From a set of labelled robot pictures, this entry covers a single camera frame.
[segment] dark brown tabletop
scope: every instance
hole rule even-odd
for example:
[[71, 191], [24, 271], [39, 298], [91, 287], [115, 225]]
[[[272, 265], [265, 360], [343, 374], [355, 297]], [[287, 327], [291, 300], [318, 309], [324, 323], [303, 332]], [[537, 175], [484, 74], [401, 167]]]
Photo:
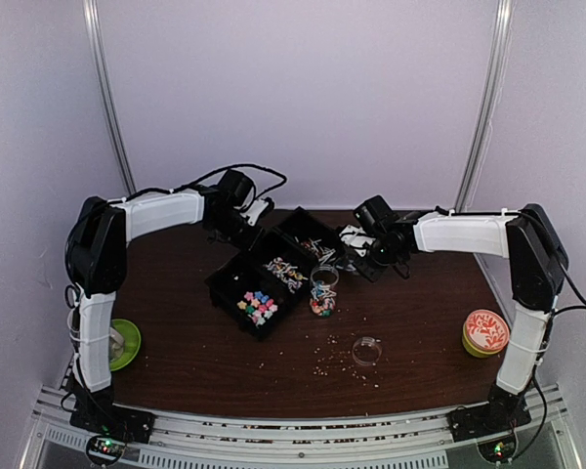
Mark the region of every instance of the dark brown tabletop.
[[[275, 212], [264, 225], [286, 212]], [[314, 212], [332, 227], [351, 212]], [[483, 401], [501, 364], [461, 344], [462, 324], [478, 308], [498, 311], [472, 255], [417, 254], [411, 279], [392, 271], [376, 283], [344, 273], [336, 313], [314, 316], [303, 301], [262, 342], [211, 306], [204, 280], [236, 250], [209, 244], [198, 226], [136, 239], [113, 316], [135, 322], [139, 355], [114, 373], [127, 405], [241, 417], [373, 415]], [[360, 367], [351, 348], [381, 340], [375, 366]]]

